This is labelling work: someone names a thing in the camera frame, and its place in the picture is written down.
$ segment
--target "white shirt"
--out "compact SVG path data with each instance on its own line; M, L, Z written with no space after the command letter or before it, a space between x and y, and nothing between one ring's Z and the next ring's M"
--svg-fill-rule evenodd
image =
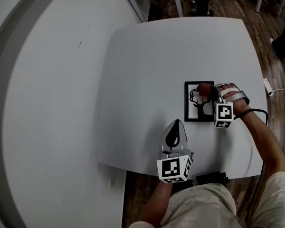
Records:
M236 204L230 192L221 184L194 186L174 194L170 197L161 226L165 228L241 228ZM285 227L284 172L277 172L268 179L251 227ZM129 228L154 227L147 222L139 221Z

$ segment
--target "wooden floor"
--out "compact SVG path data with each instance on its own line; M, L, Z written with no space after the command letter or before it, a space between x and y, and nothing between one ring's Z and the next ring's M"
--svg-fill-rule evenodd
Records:
M212 8L222 17L242 19L253 41L261 65L263 77L266 77L274 89L285 87L285 62L281 62L273 53L269 38L277 38L285 25L285 8L278 17L278 1L263 2L259 13L255 12L257 0L212 0ZM151 6L149 21L178 17L174 0L155 0L156 6ZM185 17L191 16L194 8L191 0L181 0ZM268 126L278 138L285 153L285 90L275 92L267 99L269 122ZM128 172L123 209L123 227L139 219L139 213L152 195L157 183L157 177ZM245 217L252 193L258 181L258 176L231 180L227 185L237 206L237 215ZM262 176L256 198L250 211L249 220L254 213L265 187L266 172Z

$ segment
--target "power outlet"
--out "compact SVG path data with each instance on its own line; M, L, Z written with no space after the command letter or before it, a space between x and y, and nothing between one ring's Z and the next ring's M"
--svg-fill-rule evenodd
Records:
M115 178L109 180L109 188L113 188L115 186Z
M264 78L263 82L264 82L264 85L265 85L265 90L266 90L267 95L268 96L272 96L274 94L274 92L272 90L272 87L270 86L270 83L269 83L268 79Z

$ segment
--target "picture frame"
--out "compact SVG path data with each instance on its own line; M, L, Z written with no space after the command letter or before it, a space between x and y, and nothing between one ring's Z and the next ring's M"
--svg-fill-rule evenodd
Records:
M197 91L194 91L194 89L196 89L197 86L201 83L214 85L213 81L185 82L185 122L214 121L214 107L212 97L199 96L199 93Z

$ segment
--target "fiducial marker cube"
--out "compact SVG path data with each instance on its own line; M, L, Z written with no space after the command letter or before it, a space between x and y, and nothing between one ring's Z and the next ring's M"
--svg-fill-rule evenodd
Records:
M175 183L188 179L192 161L188 155L157 161L159 179L165 183Z
M233 103L217 103L214 112L214 126L216 128L229 128L233 121Z

